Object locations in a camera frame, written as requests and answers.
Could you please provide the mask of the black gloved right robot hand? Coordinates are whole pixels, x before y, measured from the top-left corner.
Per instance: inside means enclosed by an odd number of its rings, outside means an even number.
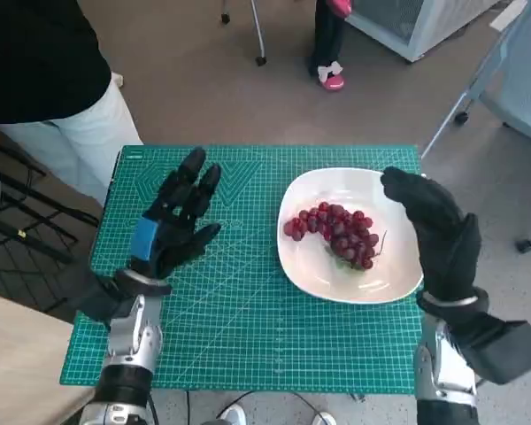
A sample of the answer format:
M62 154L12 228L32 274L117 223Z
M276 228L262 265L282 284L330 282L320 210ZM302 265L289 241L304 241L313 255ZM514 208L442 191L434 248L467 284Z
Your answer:
M447 189L422 175L389 166L381 184L415 229L424 291L439 303L473 298L481 251L477 216L462 212Z

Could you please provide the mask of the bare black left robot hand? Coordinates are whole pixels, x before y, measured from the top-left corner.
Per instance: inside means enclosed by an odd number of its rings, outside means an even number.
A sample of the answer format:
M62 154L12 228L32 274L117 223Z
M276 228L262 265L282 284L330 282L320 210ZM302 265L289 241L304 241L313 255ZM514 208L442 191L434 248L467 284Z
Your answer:
M206 245L219 233L219 223L196 229L221 176L217 164L203 171L205 160L203 148L193 149L165 178L138 220L130 249L130 268L136 273L164 279L176 267L203 255Z

